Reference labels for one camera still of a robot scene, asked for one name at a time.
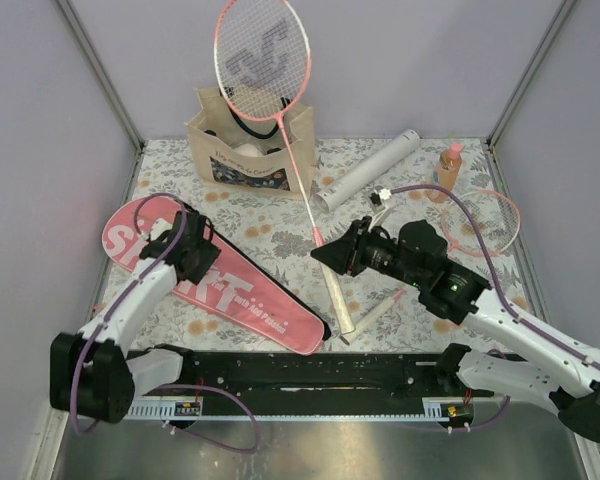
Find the pink badminton racket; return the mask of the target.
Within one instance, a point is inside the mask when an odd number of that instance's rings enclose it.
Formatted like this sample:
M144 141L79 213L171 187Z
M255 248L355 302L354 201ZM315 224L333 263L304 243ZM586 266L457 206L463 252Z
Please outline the pink badminton racket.
M513 276L513 261L508 250L520 230L520 212L505 195L489 189L468 191L452 200L445 192L412 187L401 200L392 193L395 207L406 209L400 216L414 220L421 215L447 243L447 254L467 267L488 275L488 260L502 255L495 266L493 278L504 273L509 283Z
M309 201L311 181L301 172L301 154L285 125L285 115L301 99L312 68L299 15L288 1L229 1L216 23L213 54L217 83L231 111L245 122L277 124L315 245L323 246Z

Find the pink racket cover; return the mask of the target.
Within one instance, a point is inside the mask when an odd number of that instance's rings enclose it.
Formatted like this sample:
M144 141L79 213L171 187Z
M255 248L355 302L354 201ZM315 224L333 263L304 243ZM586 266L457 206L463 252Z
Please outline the pink racket cover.
M141 236L157 220L171 223L179 210L178 203L168 197L123 205L104 227L104 251L118 266L133 271L146 245ZM214 232L212 242L221 250L218 259L199 284L178 283L174 297L297 354L309 355L331 337L329 325L314 310L225 236Z

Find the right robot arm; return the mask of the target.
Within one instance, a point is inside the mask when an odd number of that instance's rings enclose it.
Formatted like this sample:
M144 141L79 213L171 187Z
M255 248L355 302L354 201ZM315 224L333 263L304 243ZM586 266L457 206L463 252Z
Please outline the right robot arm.
M338 275L372 269L410 285L434 316L482 330L520 357L509 361L451 345L435 371L442 393L499 392L555 414L572 432L600 443L600 349L534 317L495 282L449 259L446 240L427 221L404 224L392 239L364 217L311 256Z

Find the white shuttlecock tube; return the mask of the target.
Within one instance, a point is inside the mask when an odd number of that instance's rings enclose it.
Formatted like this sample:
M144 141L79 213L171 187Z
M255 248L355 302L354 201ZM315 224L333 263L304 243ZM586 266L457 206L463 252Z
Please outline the white shuttlecock tube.
M388 169L413 153L421 137L412 129L406 130L385 146L358 162L345 174L314 195L322 213L330 213Z

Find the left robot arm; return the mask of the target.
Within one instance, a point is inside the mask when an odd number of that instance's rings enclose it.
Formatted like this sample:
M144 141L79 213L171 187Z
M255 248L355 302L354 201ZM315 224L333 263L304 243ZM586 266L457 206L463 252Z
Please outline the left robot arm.
M135 397L165 385L176 395L196 386L195 368L172 348L127 356L140 327L180 282L199 283L220 250L210 220L180 210L172 225L156 222L123 290L75 334L60 333L50 347L49 399L66 411L77 433L80 417L118 423Z

